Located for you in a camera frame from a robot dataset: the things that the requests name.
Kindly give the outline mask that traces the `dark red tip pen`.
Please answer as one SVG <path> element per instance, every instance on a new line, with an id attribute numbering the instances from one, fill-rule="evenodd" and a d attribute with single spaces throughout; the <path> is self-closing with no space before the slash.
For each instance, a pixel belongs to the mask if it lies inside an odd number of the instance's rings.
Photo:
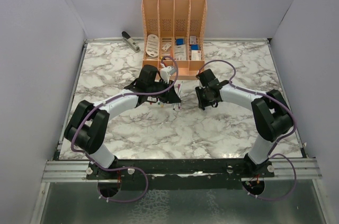
<path id="1" fill-rule="evenodd" d="M 183 82 L 178 84 L 178 87 L 177 87 L 177 95 L 178 95 L 179 98 L 181 98 L 182 86 L 183 86 Z M 177 104 L 177 108 L 178 108 L 178 110 L 181 109 L 181 102 Z"/>

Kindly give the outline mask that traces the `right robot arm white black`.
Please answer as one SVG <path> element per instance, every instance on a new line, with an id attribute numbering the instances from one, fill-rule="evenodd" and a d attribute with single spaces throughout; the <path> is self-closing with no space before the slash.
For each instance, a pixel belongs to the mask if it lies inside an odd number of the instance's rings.
<path id="1" fill-rule="evenodd" d="M 278 138 L 294 125 L 282 94 L 276 89 L 255 92 L 237 87 L 228 80 L 219 81 L 211 69 L 198 73 L 196 78 L 200 81 L 195 88 L 200 109 L 227 102 L 253 112 L 258 136 L 244 157 L 243 170 L 247 176 L 255 177 L 262 171 Z"/>

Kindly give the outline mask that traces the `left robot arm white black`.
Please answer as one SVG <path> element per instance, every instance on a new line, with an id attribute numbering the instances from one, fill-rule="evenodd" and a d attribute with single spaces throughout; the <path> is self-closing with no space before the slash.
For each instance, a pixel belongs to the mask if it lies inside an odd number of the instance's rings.
<path id="1" fill-rule="evenodd" d="M 165 104 L 181 103 L 174 88 L 175 81 L 170 80 L 171 76 L 178 76 L 177 71 L 177 66 L 163 65 L 162 69 L 157 69 L 145 65 L 138 78 L 119 94 L 96 103 L 86 100 L 79 102 L 66 126 L 64 138 L 71 142 L 72 147 L 78 147 L 80 152 L 96 162 L 104 178 L 113 178 L 117 172 L 114 163 L 117 157 L 104 144 L 109 121 L 125 111 L 150 102 L 150 97 Z"/>

